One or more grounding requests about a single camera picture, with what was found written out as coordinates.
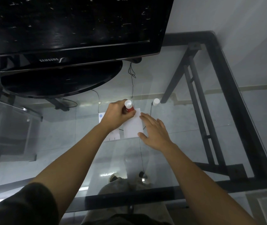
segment glass tabletop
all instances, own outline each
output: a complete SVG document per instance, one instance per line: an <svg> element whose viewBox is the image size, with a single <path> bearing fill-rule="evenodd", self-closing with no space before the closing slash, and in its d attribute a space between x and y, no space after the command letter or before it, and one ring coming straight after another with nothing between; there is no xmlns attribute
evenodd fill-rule
<svg viewBox="0 0 267 225"><path fill-rule="evenodd" d="M77 107L67 112L55 109L45 100L15 98L15 103L21 104L20 107L27 107L43 117L39 118L38 115L7 105L6 98L2 97L6 104L0 103L0 200L19 191L31 178L84 137L99 123L99 113L105 112L110 102L124 98L131 99L134 107L140 108L141 112L162 120L170 139L193 162L208 164L185 77L178 81L165 103L151 105L155 98L163 97L186 50L187 46L162 47L159 55L145 57L141 63L132 64L136 74L133 79L128 74L130 63L124 61L121 72L115 78L94 89L99 97L94 91L67 97L78 103ZM194 59L225 165L242 164L247 178L253 178L252 166L205 46L202 46ZM198 96L197 103L201 108ZM130 188L120 189L119 192L178 186L161 152L146 146L138 136L124 138L123 126L118 131L120 140L101 144L75 199L98 195L112 175L130 184ZM208 141L214 164L218 165L212 140ZM214 181L230 180L229 175L222 172L205 172Z"/></svg>

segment samsung logo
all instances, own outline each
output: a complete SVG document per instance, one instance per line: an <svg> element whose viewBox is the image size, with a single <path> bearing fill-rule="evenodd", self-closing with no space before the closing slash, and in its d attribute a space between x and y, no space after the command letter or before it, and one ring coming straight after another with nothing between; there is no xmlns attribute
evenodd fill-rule
<svg viewBox="0 0 267 225"><path fill-rule="evenodd" d="M58 61L58 58L40 59L40 62L43 62L43 61Z"/></svg>

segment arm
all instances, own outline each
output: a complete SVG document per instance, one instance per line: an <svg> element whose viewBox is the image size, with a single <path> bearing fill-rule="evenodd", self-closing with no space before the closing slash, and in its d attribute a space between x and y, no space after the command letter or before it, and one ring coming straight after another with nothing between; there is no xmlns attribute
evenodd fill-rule
<svg viewBox="0 0 267 225"><path fill-rule="evenodd" d="M141 113L149 137L148 146L161 151L200 224L256 224L255 220L174 144L163 122Z"/></svg>
<svg viewBox="0 0 267 225"><path fill-rule="evenodd" d="M50 190L60 218L82 185L103 140L111 131L135 115L135 111L125 113L125 101L109 104L98 125L31 181L41 183Z"/></svg>

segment tv screen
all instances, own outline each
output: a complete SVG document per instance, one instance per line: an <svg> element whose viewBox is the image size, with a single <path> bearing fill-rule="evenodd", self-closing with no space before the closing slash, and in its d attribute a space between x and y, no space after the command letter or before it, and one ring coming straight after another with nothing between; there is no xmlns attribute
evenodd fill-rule
<svg viewBox="0 0 267 225"><path fill-rule="evenodd" d="M173 0L0 0L0 71L159 53L172 4Z"/></svg>

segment black wire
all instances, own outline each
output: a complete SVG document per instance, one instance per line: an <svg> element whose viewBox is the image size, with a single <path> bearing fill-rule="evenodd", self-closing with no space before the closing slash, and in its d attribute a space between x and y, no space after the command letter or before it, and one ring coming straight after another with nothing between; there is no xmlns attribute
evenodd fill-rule
<svg viewBox="0 0 267 225"><path fill-rule="evenodd" d="M99 94L98 94L98 92L96 92L97 93L97 95L98 95L98 113L99 113L99 102L100 102L100 98L99 98Z"/></svg>
<svg viewBox="0 0 267 225"><path fill-rule="evenodd" d="M61 98L62 100L67 100L67 101L70 101L70 102L73 102L75 103L76 105L75 106L68 106L68 108L73 108L73 107L77 107L78 106L78 103L75 102L75 101L72 101L72 100L68 100L68 99L64 99L64 98Z"/></svg>
<svg viewBox="0 0 267 225"><path fill-rule="evenodd" d="M129 66L129 69L128 69L128 73L129 75L131 75L131 83L132 83L132 94L131 94L131 97L133 98L133 77L136 79L136 76L135 76L135 72L133 71L133 68L131 66L132 62L130 63L130 66Z"/></svg>
<svg viewBox="0 0 267 225"><path fill-rule="evenodd" d="M151 116L152 106L153 106L153 102L151 103L150 116Z"/></svg>

